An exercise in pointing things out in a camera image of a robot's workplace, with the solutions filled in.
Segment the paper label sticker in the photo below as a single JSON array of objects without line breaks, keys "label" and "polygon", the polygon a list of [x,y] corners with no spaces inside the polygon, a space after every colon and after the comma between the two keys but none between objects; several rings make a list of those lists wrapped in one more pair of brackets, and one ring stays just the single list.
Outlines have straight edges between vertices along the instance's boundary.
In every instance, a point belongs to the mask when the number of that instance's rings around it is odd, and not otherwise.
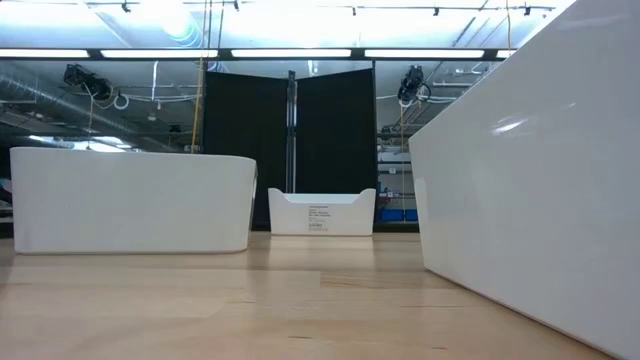
[{"label": "paper label sticker", "polygon": [[308,231],[328,232],[330,227],[331,212],[328,205],[308,206]]}]

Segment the small white bin with label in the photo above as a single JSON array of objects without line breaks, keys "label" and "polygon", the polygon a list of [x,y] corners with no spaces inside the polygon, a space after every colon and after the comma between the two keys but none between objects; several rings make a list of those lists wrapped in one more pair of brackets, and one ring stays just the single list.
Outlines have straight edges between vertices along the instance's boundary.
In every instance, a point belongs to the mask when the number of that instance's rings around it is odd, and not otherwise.
[{"label": "small white bin with label", "polygon": [[[358,194],[291,194],[269,188],[271,233],[292,236],[371,236],[376,195],[376,190],[372,188]],[[328,232],[308,231],[309,205],[330,207]]]}]

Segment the black curtain panel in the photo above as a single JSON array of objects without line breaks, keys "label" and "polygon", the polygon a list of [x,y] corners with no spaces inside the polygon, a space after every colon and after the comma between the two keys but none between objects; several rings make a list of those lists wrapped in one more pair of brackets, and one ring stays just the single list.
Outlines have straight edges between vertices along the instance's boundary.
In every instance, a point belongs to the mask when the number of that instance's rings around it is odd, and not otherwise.
[{"label": "black curtain panel", "polygon": [[302,79],[296,118],[296,191],[358,194],[377,184],[371,69]]},{"label": "black curtain panel", "polygon": [[202,131],[205,154],[257,163],[251,228],[270,229],[268,190],[286,186],[287,81],[208,72]]}]

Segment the metal curtain stand pole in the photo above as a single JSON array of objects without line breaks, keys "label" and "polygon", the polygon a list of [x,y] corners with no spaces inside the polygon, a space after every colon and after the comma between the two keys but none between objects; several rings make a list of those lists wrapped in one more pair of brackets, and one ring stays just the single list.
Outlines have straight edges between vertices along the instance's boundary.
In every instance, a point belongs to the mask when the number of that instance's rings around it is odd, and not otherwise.
[{"label": "metal curtain stand pole", "polygon": [[297,81],[296,73],[288,71],[287,77],[287,145],[286,145],[286,192],[294,193],[296,189],[296,115],[297,115]]}]

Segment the background metal shelf rack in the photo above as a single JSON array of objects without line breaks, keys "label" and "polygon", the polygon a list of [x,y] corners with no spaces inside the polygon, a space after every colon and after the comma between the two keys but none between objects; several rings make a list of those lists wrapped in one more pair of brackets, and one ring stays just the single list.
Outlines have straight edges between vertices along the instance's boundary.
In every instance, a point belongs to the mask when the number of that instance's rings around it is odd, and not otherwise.
[{"label": "background metal shelf rack", "polygon": [[415,210],[416,195],[412,175],[408,135],[379,132],[377,135],[378,208]]}]

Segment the blue storage box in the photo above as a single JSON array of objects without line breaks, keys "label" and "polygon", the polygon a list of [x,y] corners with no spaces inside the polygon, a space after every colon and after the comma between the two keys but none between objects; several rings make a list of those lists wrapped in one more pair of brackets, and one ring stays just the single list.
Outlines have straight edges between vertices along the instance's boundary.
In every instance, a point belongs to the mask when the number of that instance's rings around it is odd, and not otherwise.
[{"label": "blue storage box", "polygon": [[378,211],[379,222],[417,222],[418,214],[416,209],[389,209],[383,208]]}]

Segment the long white plastic bin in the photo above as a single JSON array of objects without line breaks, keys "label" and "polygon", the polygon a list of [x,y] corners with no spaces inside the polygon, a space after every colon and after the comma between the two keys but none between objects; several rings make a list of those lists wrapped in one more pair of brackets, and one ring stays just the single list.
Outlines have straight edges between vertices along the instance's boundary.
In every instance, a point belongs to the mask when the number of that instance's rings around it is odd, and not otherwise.
[{"label": "long white plastic bin", "polygon": [[253,159],[15,147],[10,163],[20,254],[233,253],[248,247]]}]

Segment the large glossy white bin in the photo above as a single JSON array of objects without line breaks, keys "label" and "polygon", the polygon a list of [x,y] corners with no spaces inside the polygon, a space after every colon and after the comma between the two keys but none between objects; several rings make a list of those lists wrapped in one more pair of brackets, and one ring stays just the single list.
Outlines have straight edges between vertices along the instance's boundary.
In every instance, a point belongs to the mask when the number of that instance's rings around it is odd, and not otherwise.
[{"label": "large glossy white bin", "polygon": [[427,269],[640,360],[640,0],[575,0],[409,148]]}]

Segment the silver ventilation duct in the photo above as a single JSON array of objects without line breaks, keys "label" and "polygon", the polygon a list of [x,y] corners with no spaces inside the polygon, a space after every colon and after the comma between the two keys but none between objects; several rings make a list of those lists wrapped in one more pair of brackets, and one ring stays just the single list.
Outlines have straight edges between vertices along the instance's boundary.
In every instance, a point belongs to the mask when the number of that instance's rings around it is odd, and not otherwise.
[{"label": "silver ventilation duct", "polygon": [[18,69],[14,72],[0,70],[0,98],[4,96],[31,102],[59,122],[76,126],[77,132],[84,137],[89,134],[94,138],[112,136],[132,140],[142,147],[155,145],[154,139],[143,136],[136,126],[100,108],[86,91],[74,95]]}]

